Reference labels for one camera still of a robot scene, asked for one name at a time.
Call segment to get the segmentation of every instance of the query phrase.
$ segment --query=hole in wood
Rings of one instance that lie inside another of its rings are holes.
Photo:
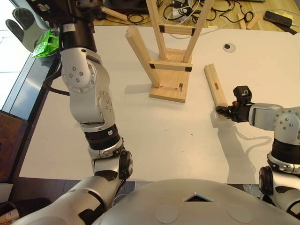
[[[183,83],[180,83],[180,84],[179,84],[179,89],[180,89],[180,91],[182,91],[182,87],[183,87]]]
[[[216,89],[219,90],[219,86],[217,83],[215,83]]]

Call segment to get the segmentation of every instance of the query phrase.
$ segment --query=wooden stool leg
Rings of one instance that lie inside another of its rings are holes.
[[[160,84],[160,78],[157,70],[150,67],[149,62],[151,61],[151,58],[138,28],[135,26],[130,26],[126,31],[125,37],[139,59],[142,67],[144,67],[148,77],[152,81],[152,85],[158,88]]]
[[[200,13],[197,25],[196,25],[196,30],[194,32],[194,35],[191,37],[191,39],[188,43],[186,52],[184,53],[184,56],[183,56],[183,62],[185,62],[185,63],[188,62],[189,58],[192,55],[193,49],[194,49],[194,47],[196,45],[196,42],[199,38],[202,27],[203,27],[203,25],[206,21],[207,15],[210,12],[210,9],[211,9],[212,5],[214,4],[214,1],[215,0],[205,0],[205,4],[204,4],[204,6],[201,10],[201,13]]]
[[[154,34],[155,34],[155,38],[156,38],[158,49],[159,49],[159,57],[160,57],[160,59],[165,60],[167,58],[166,49],[165,49],[165,41],[164,41],[164,36],[160,32],[160,29],[159,29],[159,15],[158,15],[158,9],[156,6],[156,1],[155,0],[146,0],[146,2],[147,2],[149,15],[150,15],[150,18],[152,21]]]

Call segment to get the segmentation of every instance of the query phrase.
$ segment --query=white tile floor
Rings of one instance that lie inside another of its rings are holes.
[[[1,0],[0,7],[0,109],[2,109],[15,81],[22,70],[29,52],[5,25],[13,19],[14,6],[9,0]]]

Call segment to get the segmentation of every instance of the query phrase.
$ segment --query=cardboard box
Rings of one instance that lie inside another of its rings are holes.
[[[27,122],[0,111],[0,182],[10,176]]]

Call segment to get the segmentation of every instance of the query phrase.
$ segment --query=wooden floor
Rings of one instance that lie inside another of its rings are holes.
[[[159,9],[159,14],[160,14],[160,21],[162,23],[165,23],[165,19],[163,18],[163,11],[165,9],[165,7],[167,5],[169,5],[172,2],[172,0],[164,0],[164,4],[160,7]],[[259,3],[259,2],[247,2],[247,1],[239,1],[242,4],[242,10],[243,12],[248,12],[251,11],[253,12],[255,15],[258,15],[260,17],[260,20],[256,23],[256,25],[252,28],[253,30],[270,30],[270,31],[282,31],[280,28],[276,27],[274,24],[263,20],[263,15],[265,13],[266,10],[270,10],[272,12],[279,12],[281,14],[284,14],[285,12],[283,10],[271,10],[271,9],[285,9],[291,12],[295,12],[298,13],[297,14],[293,14],[293,13],[289,13],[286,12],[287,14],[290,14],[293,16],[293,23],[300,25],[300,17],[299,17],[299,9],[296,5],[296,3],[294,2],[294,0],[266,0],[265,3]],[[215,9],[219,9],[219,10],[227,10],[228,9],[228,3],[225,0],[215,0],[215,3],[213,5],[213,7]],[[168,16],[172,11],[172,7],[169,7],[166,10],[165,15]],[[230,18],[232,21],[236,21],[237,20],[237,13],[240,12],[240,7],[238,4],[236,4],[236,6],[234,7],[234,9],[228,13],[226,13],[225,15]],[[207,28],[208,26],[218,26],[218,27],[222,27],[225,24],[227,24],[224,28],[227,29],[240,29],[240,24],[239,23],[230,23],[226,18],[224,17],[219,17],[221,13],[217,13],[217,17],[214,21],[207,21],[204,25],[205,28]],[[213,18],[214,17],[214,13],[211,11],[210,15],[208,18]],[[116,19],[114,17],[111,16],[107,16],[107,19],[111,20],[111,21],[115,21],[115,22],[111,22],[108,20],[101,20],[101,21],[94,21],[94,25],[96,26],[128,26],[128,25],[134,25],[131,24],[129,21],[125,22],[125,21],[121,21],[119,19]],[[138,21],[140,18],[139,17],[133,17],[132,20],[133,21]],[[140,26],[152,26],[152,23],[150,21],[150,18],[145,19],[144,22],[147,22],[146,24],[140,25]],[[177,24],[178,22],[174,22],[174,21],[168,21],[168,24]],[[192,22],[189,23],[184,23],[184,25],[194,25]],[[296,26],[292,26],[292,29],[294,29],[295,31],[299,32],[300,29],[299,27]]]

